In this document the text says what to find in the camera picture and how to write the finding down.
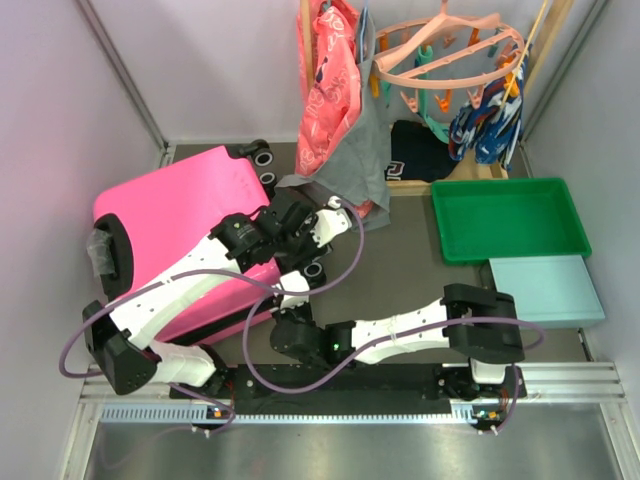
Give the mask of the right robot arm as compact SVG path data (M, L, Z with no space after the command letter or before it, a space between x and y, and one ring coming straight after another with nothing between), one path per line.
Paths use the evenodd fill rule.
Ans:
M416 310L378 320L320 327L307 305L276 314L270 346L302 364L324 370L340 364L376 365L405 353L450 349L468 360L466 380L476 394L498 389L509 365L525 358L514 298L466 284L449 284L443 296Z

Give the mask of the pink hard-shell suitcase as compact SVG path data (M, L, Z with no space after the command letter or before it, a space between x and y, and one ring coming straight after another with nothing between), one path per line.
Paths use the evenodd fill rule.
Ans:
M223 217L267 205L277 177L262 180L254 167L274 155L265 140L224 145L145 174L101 193L93 207L90 253L106 254L99 278L109 301L144 286L185 256ZM276 258L246 275L271 281L303 269L329 252L312 241L294 256ZM236 279L194 303L156 339L212 345L239 333L249 308L266 292Z

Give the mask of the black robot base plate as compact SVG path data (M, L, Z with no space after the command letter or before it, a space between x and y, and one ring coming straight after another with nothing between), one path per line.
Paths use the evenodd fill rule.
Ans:
M230 400L241 415L392 415L448 413L453 401L487 400L504 406L514 393L515 373L505 368L498 385L472 378L471 367L443 364L377 364L347 368L322 386L306 393L284 394L258 382L245 365L226 367L194 392Z

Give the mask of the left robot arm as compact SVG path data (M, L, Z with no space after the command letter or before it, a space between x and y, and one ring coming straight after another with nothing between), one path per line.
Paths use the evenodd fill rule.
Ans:
M232 280L265 292L273 311L301 308L315 292L304 275L307 263L351 226L345 207L332 197L316 210L295 192L280 191L251 214L224 216L178 262L92 314L84 323L85 340L114 392L173 383L209 397L220 394L227 374L213 350L163 342L158 334Z

